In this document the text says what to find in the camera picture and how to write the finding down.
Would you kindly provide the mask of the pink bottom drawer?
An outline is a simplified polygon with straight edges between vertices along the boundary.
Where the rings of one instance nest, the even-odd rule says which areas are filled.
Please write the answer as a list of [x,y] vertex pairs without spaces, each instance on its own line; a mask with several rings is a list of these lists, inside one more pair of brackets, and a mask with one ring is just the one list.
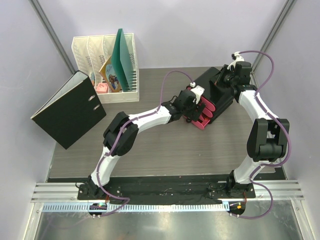
[[210,118],[203,118],[202,115],[198,118],[197,121],[191,120],[191,123],[200,130],[204,130],[205,127],[210,123]]

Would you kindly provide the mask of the pink drawer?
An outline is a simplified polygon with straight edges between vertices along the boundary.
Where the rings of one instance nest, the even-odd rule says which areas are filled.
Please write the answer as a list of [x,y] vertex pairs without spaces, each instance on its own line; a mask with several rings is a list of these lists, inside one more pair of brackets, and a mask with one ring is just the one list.
[[209,110],[205,104],[202,104],[200,106],[200,109],[202,110],[201,112],[201,116],[203,118],[208,118],[208,119],[211,119],[213,117],[213,112],[211,110]]
[[205,127],[210,123],[210,118],[203,118],[202,115],[198,118],[197,121],[191,120],[191,123],[200,130],[204,130]]
[[206,106],[209,110],[211,110],[212,112],[214,112],[214,111],[216,110],[215,105],[204,97],[204,93],[203,93],[203,95],[201,96],[199,103],[204,103],[205,106]]

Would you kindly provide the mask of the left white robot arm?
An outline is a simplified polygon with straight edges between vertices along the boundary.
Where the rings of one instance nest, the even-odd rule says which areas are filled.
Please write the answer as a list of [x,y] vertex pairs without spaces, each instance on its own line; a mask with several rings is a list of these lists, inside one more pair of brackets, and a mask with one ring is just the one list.
[[202,114],[213,117],[215,105],[204,96],[200,86],[182,90],[175,100],[162,102],[158,107],[139,114],[119,112],[103,133],[103,149],[94,172],[88,177],[87,194],[100,200],[107,192],[106,184],[120,159],[133,147],[139,133],[185,117],[190,122],[206,125]]

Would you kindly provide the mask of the black drawer organizer box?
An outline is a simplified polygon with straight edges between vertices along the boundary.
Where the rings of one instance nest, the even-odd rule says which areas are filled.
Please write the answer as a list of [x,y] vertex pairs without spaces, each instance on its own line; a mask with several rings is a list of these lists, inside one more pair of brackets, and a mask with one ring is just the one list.
[[222,88],[217,86],[217,79],[221,69],[211,67],[194,81],[196,85],[204,88],[204,97],[215,106],[215,111],[213,112],[213,117],[209,124],[215,121],[233,103],[234,100],[234,88]]

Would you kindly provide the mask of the pink top drawer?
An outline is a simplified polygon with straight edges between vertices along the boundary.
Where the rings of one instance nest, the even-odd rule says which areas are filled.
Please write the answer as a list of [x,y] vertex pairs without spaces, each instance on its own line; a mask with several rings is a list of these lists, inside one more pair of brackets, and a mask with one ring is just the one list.
[[214,111],[216,110],[215,105],[204,97],[204,93],[203,93],[203,95],[201,96],[199,103],[204,103],[205,106],[206,106],[209,110],[211,110],[212,112],[214,112]]

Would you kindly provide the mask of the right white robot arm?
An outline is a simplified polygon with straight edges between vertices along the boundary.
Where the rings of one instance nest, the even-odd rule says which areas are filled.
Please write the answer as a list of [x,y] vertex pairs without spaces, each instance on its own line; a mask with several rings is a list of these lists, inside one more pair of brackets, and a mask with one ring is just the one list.
[[244,196],[253,190],[254,177],[264,168],[285,156],[288,146],[290,123],[278,118],[267,107],[251,81],[252,66],[243,57],[234,57],[225,65],[216,84],[231,89],[234,99],[246,110],[252,120],[246,151],[247,156],[233,170],[227,180],[225,191],[233,198]]

